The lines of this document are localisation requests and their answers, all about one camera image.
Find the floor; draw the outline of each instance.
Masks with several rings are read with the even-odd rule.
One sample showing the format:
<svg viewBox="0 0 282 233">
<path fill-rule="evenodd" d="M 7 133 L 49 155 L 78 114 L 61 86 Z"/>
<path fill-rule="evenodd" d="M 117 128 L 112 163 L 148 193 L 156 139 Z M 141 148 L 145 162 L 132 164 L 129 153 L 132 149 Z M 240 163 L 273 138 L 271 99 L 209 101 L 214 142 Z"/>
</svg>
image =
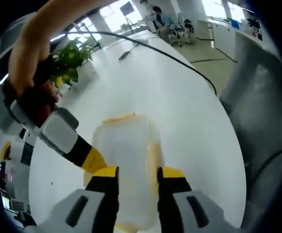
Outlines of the floor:
<svg viewBox="0 0 282 233">
<path fill-rule="evenodd" d="M 173 47 L 214 84 L 220 96 L 236 64 L 221 51 L 213 47 L 213 41 L 195 39 L 193 45 Z"/>
</svg>

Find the round white table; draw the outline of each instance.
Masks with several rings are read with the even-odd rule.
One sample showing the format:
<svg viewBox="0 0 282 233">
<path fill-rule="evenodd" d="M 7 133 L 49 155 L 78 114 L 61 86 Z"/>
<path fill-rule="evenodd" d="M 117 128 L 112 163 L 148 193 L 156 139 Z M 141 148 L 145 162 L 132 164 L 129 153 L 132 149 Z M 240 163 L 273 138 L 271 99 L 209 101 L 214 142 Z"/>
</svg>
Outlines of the round white table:
<svg viewBox="0 0 282 233">
<path fill-rule="evenodd" d="M 190 63 L 148 31 L 131 37 Z M 129 41 L 93 54 L 96 77 L 67 108 L 79 120 L 77 132 L 89 143 L 103 120 L 128 113 L 146 115 L 158 126 L 166 166 L 184 171 L 193 190 L 202 190 L 240 227 L 246 204 L 246 177 L 240 146 L 223 106 L 198 74 L 148 48 Z M 29 177 L 32 216 L 37 224 L 77 188 L 84 171 L 62 158 L 39 138 Z"/>
</svg>

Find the white cabinet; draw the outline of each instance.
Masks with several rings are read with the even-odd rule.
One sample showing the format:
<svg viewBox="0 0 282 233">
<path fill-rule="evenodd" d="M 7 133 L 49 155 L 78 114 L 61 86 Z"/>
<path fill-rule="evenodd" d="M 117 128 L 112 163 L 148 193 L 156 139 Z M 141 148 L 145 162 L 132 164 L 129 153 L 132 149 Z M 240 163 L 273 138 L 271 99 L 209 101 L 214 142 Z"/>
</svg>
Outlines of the white cabinet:
<svg viewBox="0 0 282 233">
<path fill-rule="evenodd" d="M 230 25 L 212 24 L 214 46 L 226 56 L 236 61 L 235 30 Z"/>
</svg>

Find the person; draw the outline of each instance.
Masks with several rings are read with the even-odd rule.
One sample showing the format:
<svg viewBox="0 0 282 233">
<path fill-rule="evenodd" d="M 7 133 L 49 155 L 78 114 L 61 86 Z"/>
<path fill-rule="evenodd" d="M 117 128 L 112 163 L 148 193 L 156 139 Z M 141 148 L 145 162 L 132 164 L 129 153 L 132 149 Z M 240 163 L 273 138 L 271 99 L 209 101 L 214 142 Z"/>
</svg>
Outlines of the person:
<svg viewBox="0 0 282 233">
<path fill-rule="evenodd" d="M 141 0 L 140 1 L 140 5 L 142 5 L 145 9 L 145 20 L 149 20 L 149 21 L 152 21 L 153 24 L 154 24 L 154 27 L 155 29 L 157 30 L 159 27 L 158 25 L 156 24 L 153 16 L 154 16 L 154 13 L 152 11 L 154 5 L 153 4 L 150 4 L 147 0 Z"/>
<path fill-rule="evenodd" d="M 155 14 L 156 24 L 159 27 L 156 31 L 157 34 L 161 39 L 169 43 L 168 35 L 170 30 L 175 27 L 175 23 L 173 22 L 172 18 L 169 15 L 164 14 L 158 6 L 154 6 L 152 10 Z"/>
<path fill-rule="evenodd" d="M 17 100 L 26 99 L 27 103 L 34 103 L 21 104 L 21 107 L 27 115 L 33 116 L 34 119 L 31 120 L 36 125 L 41 125 L 48 118 L 52 106 L 58 101 L 58 96 L 49 82 L 38 87 L 39 91 L 34 93 L 31 91 L 31 88 L 35 85 L 33 77 L 38 62 L 45 60 L 50 55 L 51 38 L 80 16 L 113 1 L 50 0 L 22 28 L 10 55 L 9 77 L 7 82 L 4 83 L 4 86 L 6 86 L 5 93 L 9 93 Z M 29 92 L 32 94 L 29 95 L 30 98 L 27 98 L 24 94 Z M 38 99 L 43 100 L 43 102 L 37 103 L 36 100 Z"/>
</svg>

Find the plastic container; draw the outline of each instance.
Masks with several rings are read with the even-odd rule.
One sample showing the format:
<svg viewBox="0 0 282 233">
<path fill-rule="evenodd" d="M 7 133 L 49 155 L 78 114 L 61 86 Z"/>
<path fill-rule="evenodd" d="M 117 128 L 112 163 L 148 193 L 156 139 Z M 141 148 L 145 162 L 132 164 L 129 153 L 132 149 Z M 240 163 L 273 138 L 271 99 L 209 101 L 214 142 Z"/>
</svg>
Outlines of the plastic container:
<svg viewBox="0 0 282 233">
<path fill-rule="evenodd" d="M 116 227 L 124 232 L 150 228 L 157 216 L 157 168 L 160 139 L 153 122 L 135 114 L 105 121 L 92 145 L 108 166 L 119 167 L 119 211 Z"/>
</svg>

